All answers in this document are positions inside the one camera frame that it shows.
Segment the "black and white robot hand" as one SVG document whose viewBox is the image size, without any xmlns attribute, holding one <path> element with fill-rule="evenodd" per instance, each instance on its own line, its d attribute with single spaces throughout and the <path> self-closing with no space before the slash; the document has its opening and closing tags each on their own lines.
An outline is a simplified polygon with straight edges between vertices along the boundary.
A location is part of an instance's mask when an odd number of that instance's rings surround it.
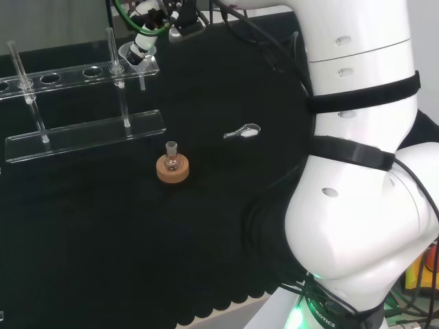
<svg viewBox="0 0 439 329">
<path fill-rule="evenodd" d="M 202 32 L 205 28 L 204 19 L 200 17 L 195 1 L 137 2 L 129 17 L 135 25 L 149 32 L 163 28 L 172 42 Z M 126 60 L 132 65 L 140 64 L 150 54 L 158 37 L 158 34 L 136 34 L 126 54 Z"/>
</svg>

